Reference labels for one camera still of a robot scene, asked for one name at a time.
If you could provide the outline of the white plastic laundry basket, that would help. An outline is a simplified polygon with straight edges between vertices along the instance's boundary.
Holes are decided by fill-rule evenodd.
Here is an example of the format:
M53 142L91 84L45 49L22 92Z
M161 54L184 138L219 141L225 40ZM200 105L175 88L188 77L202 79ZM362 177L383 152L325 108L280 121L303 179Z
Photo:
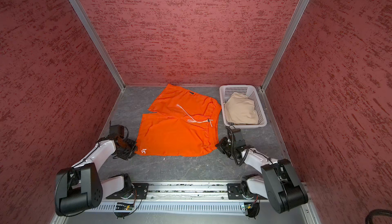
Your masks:
M250 100L255 103L255 111L258 115L258 124L256 125L237 125L234 123L230 123L226 120L225 116L225 105L229 98L234 93L240 93L246 95ZM219 95L222 105L222 114L223 114L223 121L226 126L234 126L238 129L256 129L262 128L267 125L266 115L261 104L258 92L254 86L251 85L223 85L219 88Z

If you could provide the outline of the orange shorts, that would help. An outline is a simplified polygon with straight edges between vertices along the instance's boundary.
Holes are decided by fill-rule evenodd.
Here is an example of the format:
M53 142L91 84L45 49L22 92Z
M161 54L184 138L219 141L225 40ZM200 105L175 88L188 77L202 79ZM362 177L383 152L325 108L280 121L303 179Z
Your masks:
M141 156L200 157L218 144L222 107L212 97L168 84L143 114L136 139Z

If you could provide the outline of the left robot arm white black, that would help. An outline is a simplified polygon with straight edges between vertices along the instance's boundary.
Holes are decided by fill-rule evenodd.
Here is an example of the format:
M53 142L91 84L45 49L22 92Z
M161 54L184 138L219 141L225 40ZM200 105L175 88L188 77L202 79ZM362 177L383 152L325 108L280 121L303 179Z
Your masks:
M136 142L127 137L112 134L100 138L95 147L69 168L56 175L55 212L58 216L72 217L96 208L109 196L137 199L137 191L128 174L120 174L105 181L98 171L105 161L128 160L137 150Z

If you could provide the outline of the beige shorts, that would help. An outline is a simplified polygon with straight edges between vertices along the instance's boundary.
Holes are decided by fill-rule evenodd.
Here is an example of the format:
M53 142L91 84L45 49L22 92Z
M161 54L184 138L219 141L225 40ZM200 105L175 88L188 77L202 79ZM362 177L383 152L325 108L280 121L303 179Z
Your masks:
M233 93L224 105L225 118L229 123L235 125L256 125L258 124L258 114L255 110L255 103L248 96L240 93Z

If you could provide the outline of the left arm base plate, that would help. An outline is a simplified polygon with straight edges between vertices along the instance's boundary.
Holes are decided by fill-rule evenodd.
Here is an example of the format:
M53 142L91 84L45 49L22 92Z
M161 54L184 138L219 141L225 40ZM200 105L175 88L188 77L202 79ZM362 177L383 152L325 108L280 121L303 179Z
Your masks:
M109 195L106 199L121 199L124 201L146 199L149 186L149 183L132 183L129 187L124 187L122 190Z

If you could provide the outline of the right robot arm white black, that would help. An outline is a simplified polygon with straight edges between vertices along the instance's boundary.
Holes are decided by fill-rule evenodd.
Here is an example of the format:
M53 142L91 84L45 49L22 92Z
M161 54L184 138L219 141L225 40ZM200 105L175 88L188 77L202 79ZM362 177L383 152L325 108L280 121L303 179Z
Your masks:
M244 140L224 137L215 146L236 166L246 164L259 172L244 176L240 183L228 184L229 199L248 199L253 201L248 205L252 208L258 200L265 198L277 213L288 212L308 203L305 187L288 159L268 157L246 145Z

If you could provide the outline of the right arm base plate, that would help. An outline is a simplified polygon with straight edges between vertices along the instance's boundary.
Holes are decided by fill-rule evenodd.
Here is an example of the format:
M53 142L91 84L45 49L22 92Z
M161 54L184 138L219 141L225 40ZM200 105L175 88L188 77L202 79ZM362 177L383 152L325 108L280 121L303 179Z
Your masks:
M229 183L227 184L228 198L230 200L266 200L267 193L263 183Z

